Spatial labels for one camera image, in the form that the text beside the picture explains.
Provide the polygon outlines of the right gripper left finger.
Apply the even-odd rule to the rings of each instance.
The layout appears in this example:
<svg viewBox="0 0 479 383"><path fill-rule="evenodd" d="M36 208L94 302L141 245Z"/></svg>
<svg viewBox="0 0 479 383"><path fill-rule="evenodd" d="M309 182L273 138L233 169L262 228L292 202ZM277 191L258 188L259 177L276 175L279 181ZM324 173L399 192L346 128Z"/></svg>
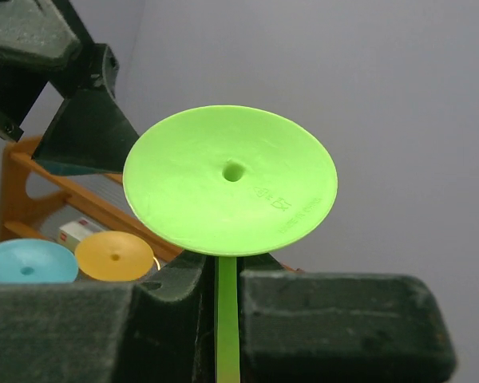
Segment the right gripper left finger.
<svg viewBox="0 0 479 383"><path fill-rule="evenodd" d="M0 382L211 382L214 262L143 282L0 284Z"/></svg>

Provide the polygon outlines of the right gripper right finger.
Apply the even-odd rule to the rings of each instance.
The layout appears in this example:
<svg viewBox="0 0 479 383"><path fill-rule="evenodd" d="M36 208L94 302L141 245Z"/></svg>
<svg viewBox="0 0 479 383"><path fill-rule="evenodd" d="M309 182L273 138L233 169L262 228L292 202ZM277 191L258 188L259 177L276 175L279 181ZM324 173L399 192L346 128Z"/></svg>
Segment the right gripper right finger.
<svg viewBox="0 0 479 383"><path fill-rule="evenodd" d="M245 382L447 382L457 356L437 300L404 274L239 262Z"/></svg>

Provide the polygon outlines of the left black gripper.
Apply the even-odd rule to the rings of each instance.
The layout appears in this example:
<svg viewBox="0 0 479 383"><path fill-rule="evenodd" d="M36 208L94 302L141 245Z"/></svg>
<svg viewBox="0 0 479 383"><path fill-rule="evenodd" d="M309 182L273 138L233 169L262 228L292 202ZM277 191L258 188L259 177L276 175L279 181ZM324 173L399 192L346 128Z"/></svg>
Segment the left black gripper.
<svg viewBox="0 0 479 383"><path fill-rule="evenodd" d="M68 100L31 159L56 176L121 173L139 134L110 92L119 68L72 2L0 1L0 138L20 140L22 122L51 84ZM83 89L93 81L110 90Z"/></svg>

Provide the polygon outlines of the orange wine glass front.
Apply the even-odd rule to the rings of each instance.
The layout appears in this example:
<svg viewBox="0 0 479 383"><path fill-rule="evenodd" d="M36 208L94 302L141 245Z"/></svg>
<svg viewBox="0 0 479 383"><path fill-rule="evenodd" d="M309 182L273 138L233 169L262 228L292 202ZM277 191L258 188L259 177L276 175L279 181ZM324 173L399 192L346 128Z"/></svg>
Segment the orange wine glass front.
<svg viewBox="0 0 479 383"><path fill-rule="evenodd" d="M130 282L151 271L152 248L142 238L123 231L92 234L76 246L81 271L102 282Z"/></svg>

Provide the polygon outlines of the blue wine glass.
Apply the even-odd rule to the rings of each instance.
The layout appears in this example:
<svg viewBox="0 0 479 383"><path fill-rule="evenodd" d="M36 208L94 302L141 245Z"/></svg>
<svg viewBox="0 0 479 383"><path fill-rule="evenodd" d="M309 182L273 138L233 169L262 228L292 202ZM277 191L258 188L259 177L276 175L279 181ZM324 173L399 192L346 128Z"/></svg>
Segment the blue wine glass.
<svg viewBox="0 0 479 383"><path fill-rule="evenodd" d="M0 242L0 283L71 283L79 266L73 253L42 239Z"/></svg>

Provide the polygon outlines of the green wine glass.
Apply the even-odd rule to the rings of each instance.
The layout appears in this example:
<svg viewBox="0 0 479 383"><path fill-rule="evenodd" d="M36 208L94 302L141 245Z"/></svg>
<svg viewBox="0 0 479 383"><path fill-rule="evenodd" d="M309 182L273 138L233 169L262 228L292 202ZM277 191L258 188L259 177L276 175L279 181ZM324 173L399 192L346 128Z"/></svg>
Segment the green wine glass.
<svg viewBox="0 0 479 383"><path fill-rule="evenodd" d="M123 170L125 197L153 233L216 260L216 380L240 380L238 266L299 241L338 191L331 155L308 131L260 109L211 105L147 130Z"/></svg>

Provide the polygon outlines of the wooden shelf rack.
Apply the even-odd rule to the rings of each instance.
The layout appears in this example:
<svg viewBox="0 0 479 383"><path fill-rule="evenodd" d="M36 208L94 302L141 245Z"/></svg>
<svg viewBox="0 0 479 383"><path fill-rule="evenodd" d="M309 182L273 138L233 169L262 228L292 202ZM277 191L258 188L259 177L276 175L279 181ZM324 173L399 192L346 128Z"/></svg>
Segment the wooden shelf rack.
<svg viewBox="0 0 479 383"><path fill-rule="evenodd" d="M8 143L2 152L0 183L0 242L16 238L46 239L40 224L64 207L73 207L99 224L114 231L127 231L145 240L155 256L172 261L181 249L150 232L140 221L108 202L96 192L68 177L53 176L32 159L38 136ZM40 176L57 187L39 197L26 192L31 174Z"/></svg>

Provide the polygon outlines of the small white green box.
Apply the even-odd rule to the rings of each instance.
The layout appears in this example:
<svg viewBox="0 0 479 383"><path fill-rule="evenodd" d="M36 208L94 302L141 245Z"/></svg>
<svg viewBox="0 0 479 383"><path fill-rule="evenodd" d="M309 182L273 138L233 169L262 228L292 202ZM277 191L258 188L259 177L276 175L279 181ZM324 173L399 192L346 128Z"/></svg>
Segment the small white green box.
<svg viewBox="0 0 479 383"><path fill-rule="evenodd" d="M86 237L104 230L94 221L80 217L59 227L57 242L72 251Z"/></svg>

